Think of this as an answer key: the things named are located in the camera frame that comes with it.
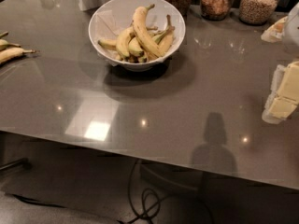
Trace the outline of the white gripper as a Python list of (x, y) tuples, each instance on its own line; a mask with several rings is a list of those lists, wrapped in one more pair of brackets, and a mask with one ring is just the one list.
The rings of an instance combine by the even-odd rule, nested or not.
[[(276, 21), (261, 35), (261, 40), (269, 43), (281, 42), (284, 47), (299, 47), (299, 3), (287, 17)], [(278, 65), (274, 72), (270, 94), (264, 105), (262, 120), (279, 124), (299, 105), (299, 61), (287, 66)]]

